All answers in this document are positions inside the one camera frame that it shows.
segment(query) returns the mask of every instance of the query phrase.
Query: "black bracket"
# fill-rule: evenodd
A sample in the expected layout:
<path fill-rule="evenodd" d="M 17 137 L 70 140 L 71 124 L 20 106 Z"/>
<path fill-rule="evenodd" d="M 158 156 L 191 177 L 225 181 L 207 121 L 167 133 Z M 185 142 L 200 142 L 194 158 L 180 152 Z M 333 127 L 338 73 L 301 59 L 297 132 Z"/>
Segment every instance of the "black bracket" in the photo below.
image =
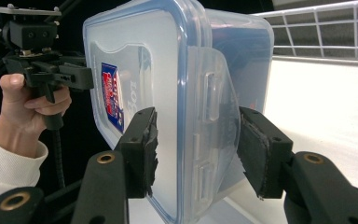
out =
<path fill-rule="evenodd" d="M 3 62 L 9 73 L 24 74 L 27 86 L 36 88 L 38 96 L 46 95 L 48 101 L 54 104 L 54 91 L 60 85 L 77 90 L 94 88 L 91 69 L 81 66 L 84 65 L 80 63 L 85 61 L 84 58 L 77 57 L 78 64 L 65 61 L 75 62 L 74 58 L 61 58 L 60 54 L 50 52 L 33 57 L 7 56 Z M 45 116 L 45 123 L 48 130 L 59 130 L 63 126 L 62 115 Z"/>
<path fill-rule="evenodd" d="M 292 153 L 293 142 L 266 117 L 240 107 L 238 155 L 255 193 L 281 198 L 289 223 L 358 223 L 358 189 L 325 156 Z"/>

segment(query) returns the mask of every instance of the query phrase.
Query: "container label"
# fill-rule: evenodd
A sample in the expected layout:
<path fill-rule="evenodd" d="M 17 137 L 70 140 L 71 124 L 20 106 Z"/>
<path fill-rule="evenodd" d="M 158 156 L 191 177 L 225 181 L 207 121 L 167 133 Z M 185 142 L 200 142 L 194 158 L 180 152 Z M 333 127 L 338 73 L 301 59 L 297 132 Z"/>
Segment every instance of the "container label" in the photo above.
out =
<path fill-rule="evenodd" d="M 117 67 L 102 63 L 102 84 L 103 99 L 106 114 L 109 121 L 118 129 L 124 132 L 124 112 L 121 100 L 120 81 L 117 75 Z"/>

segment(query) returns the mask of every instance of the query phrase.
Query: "cable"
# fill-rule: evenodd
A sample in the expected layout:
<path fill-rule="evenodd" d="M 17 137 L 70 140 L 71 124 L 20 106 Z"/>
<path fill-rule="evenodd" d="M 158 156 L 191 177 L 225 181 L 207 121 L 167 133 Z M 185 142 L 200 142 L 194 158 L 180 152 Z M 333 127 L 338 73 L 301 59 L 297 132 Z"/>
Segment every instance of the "cable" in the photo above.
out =
<path fill-rule="evenodd" d="M 65 188 L 65 178 L 63 176 L 63 169 L 62 169 L 62 148 L 61 148 L 60 131 L 59 130 L 52 131 L 52 134 L 53 134 L 53 146 L 54 146 L 54 156 L 55 156 L 58 184 L 60 189 L 63 189 Z"/>
<path fill-rule="evenodd" d="M 77 6 L 82 0 L 66 0 L 64 1 L 60 6 L 60 12 L 62 13 L 62 15 L 60 17 L 56 17 L 56 16 L 49 16 L 45 19 L 46 22 L 51 22 L 51 21 L 60 21 L 62 20 L 62 18 L 68 14 L 69 12 L 72 11 L 72 9 L 74 9 L 75 6 Z"/>

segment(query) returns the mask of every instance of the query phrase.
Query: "transparent plastic container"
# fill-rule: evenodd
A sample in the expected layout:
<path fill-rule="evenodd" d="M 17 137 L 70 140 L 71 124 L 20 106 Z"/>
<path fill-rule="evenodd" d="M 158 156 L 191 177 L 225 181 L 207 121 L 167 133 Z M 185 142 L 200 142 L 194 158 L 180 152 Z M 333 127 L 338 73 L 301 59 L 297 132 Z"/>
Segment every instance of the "transparent plastic container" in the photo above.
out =
<path fill-rule="evenodd" d="M 83 36 L 100 133 L 114 148 L 133 114 L 154 106 L 158 168 L 149 201 L 167 223 L 195 223 L 236 154 L 239 102 L 264 107 L 269 24 L 198 1 L 137 0 L 87 19 Z"/>

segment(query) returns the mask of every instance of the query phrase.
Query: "finger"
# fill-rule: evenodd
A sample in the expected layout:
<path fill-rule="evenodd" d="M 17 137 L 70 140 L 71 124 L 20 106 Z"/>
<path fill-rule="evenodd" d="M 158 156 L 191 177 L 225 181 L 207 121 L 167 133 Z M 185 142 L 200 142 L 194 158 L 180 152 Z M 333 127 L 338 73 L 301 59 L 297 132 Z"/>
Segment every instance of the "finger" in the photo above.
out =
<path fill-rule="evenodd" d="M 59 114 L 64 111 L 66 111 L 69 108 L 69 105 L 72 103 L 71 98 L 67 98 L 63 102 L 60 102 L 59 104 L 45 106 L 45 107 L 39 107 L 35 111 L 42 115 L 55 115 Z"/>
<path fill-rule="evenodd" d="M 0 86 L 2 88 L 4 101 L 13 103 L 24 98 L 24 92 L 22 90 L 24 86 L 24 75 L 4 75 L 0 79 Z"/>
<path fill-rule="evenodd" d="M 27 101 L 24 106 L 28 109 L 37 109 L 37 108 L 42 108 L 42 107 L 59 104 L 61 102 L 66 101 L 68 98 L 71 98 L 71 95 L 69 93 L 69 88 L 64 86 L 61 89 L 54 92 L 55 104 L 49 102 L 48 99 L 46 98 L 46 96 L 42 96 L 42 97 Z"/>

